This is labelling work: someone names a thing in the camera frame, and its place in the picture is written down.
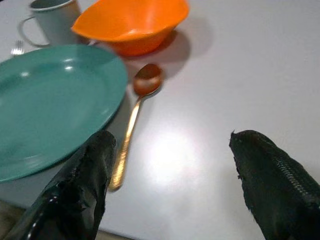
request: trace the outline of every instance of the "orange plastic bowl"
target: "orange plastic bowl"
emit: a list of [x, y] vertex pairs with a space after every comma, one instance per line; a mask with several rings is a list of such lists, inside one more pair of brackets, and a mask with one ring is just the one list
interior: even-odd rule
[[188, 13], [185, 0], [99, 0], [72, 30], [106, 42], [120, 55], [137, 56], [155, 50]]

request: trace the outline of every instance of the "mug handle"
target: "mug handle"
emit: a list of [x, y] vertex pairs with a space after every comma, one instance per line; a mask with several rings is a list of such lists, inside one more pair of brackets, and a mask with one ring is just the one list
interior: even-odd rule
[[45, 48], [45, 47], [49, 47], [50, 46], [50, 43], [49, 44], [37, 44], [37, 43], [34, 43], [32, 42], [25, 34], [24, 32], [24, 25], [25, 25], [25, 22], [26, 21], [29, 21], [30, 19], [33, 19], [35, 16], [30, 16], [22, 21], [19, 22], [18, 24], [18, 33], [20, 34], [20, 36], [23, 38], [23, 40], [25, 40], [28, 44], [34, 46], [34, 47], [37, 47], [37, 48]]

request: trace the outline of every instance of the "green plate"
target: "green plate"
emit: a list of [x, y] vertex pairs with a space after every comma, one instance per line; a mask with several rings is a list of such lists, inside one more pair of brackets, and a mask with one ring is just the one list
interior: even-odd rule
[[87, 45], [32, 51], [0, 64], [0, 182], [43, 170], [76, 150], [115, 113], [123, 62]]

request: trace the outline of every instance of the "white mug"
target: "white mug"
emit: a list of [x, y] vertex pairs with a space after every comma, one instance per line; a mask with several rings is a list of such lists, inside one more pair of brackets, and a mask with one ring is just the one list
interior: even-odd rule
[[[43, 48], [48, 46], [88, 43], [84, 37], [76, 35], [71, 27], [81, 12], [76, 0], [35, 0], [29, 5], [32, 15], [18, 25], [21, 37], [30, 45]], [[26, 21], [35, 18], [40, 25], [49, 44], [32, 42], [24, 32]]]

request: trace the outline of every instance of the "spoon handle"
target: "spoon handle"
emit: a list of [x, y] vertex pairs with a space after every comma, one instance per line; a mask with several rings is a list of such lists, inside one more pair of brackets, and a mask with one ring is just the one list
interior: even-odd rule
[[131, 112], [130, 120], [129, 120], [127, 129], [126, 129], [126, 133], [124, 136], [124, 140], [123, 140], [123, 143], [121, 145], [119, 152], [117, 153], [115, 163], [113, 166], [111, 181], [108, 186], [108, 191], [110, 191], [110, 192], [114, 192], [114, 191], [118, 190], [124, 182], [130, 139], [131, 139], [134, 127], [135, 127], [135, 123], [136, 123], [136, 119], [138, 116], [138, 112], [139, 112], [139, 108], [140, 108], [140, 104], [142, 102], [142, 99], [143, 99], [142, 96], [140, 96], [137, 99], [135, 106]]

